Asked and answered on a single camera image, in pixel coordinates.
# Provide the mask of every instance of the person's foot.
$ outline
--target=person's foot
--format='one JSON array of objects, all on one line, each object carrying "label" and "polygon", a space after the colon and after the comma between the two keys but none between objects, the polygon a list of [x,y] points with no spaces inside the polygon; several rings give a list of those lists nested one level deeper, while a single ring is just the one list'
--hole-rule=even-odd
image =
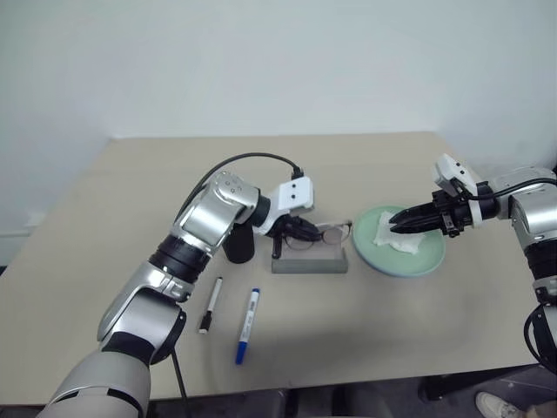
[{"label": "person's foot", "polygon": [[487,392],[476,395],[476,407],[486,418],[524,418],[524,412]]}]

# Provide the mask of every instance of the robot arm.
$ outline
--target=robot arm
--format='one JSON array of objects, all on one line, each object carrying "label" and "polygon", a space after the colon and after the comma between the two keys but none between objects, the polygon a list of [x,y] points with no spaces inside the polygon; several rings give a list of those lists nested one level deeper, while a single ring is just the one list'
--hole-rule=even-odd
[{"label": "robot arm", "polygon": [[[297,190],[295,199],[292,189]],[[312,207],[313,185],[307,177],[280,185],[269,199],[229,172],[212,177],[104,314],[97,351],[74,367],[39,416],[145,416],[149,366],[170,355],[185,326],[178,303],[188,300],[234,225],[247,224],[264,235],[289,213]]]},{"label": "robot arm", "polygon": [[[490,181],[474,184],[460,163],[441,156],[434,181],[442,190],[433,192],[432,203],[397,213],[391,222],[395,233],[420,233],[440,229],[451,238],[465,226],[483,220],[510,219],[534,276],[540,305],[525,327],[528,347],[536,359],[557,374],[557,179],[546,168],[520,168]],[[529,323],[538,347],[529,343]]]}]

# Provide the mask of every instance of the light green plate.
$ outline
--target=light green plate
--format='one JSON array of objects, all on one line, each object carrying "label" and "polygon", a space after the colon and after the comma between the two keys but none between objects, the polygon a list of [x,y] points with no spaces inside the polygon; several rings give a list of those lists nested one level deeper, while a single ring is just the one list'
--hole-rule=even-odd
[{"label": "light green plate", "polygon": [[352,242],[367,264],[382,273],[399,277],[417,277],[431,273],[445,258],[445,239],[441,231],[429,231],[419,243],[417,254],[402,253],[388,244],[373,244],[379,217],[384,211],[397,213],[402,206],[380,206],[363,213],[356,220]]}]

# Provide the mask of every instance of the floor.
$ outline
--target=floor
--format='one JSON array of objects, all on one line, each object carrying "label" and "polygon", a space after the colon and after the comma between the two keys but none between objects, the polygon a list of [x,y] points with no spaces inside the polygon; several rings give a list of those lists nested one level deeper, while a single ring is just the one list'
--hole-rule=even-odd
[{"label": "floor", "polygon": [[[484,382],[440,401],[422,401],[420,382],[420,378],[409,378],[347,385],[346,390],[351,395],[350,409],[358,416],[373,416],[376,402],[372,398],[379,394],[391,409],[393,418],[481,418],[474,406],[474,396],[480,390],[496,394],[522,409],[557,398],[557,377],[542,367]],[[190,404],[193,418],[306,418],[332,412],[344,415],[346,411],[339,410],[338,397],[339,387],[322,387],[195,398]],[[37,412],[36,409],[5,408],[0,418],[31,418],[37,416]],[[148,414],[149,418],[182,416],[183,409],[178,401],[154,401]]]}]

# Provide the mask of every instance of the beige tabletop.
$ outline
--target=beige tabletop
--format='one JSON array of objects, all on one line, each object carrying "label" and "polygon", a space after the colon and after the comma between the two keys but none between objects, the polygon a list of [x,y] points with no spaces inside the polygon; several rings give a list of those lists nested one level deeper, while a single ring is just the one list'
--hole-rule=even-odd
[{"label": "beige tabletop", "polygon": [[[166,236],[205,171],[232,154],[276,152],[315,185],[314,222],[355,219],[382,204],[431,200],[430,168],[446,152],[432,133],[112,141],[0,277],[0,404],[48,401],[94,350],[104,310]],[[231,171],[270,192],[290,167],[251,158]],[[446,374],[533,362],[522,324],[535,306],[527,262],[506,221],[446,240],[440,268],[386,276],[346,244],[347,274],[271,274],[272,242],[249,263],[220,252],[200,276],[177,351],[189,394],[223,394]],[[214,278],[211,331],[197,333]],[[234,364],[252,287],[261,288],[250,346]],[[152,368],[152,398],[178,396],[171,362]]]}]

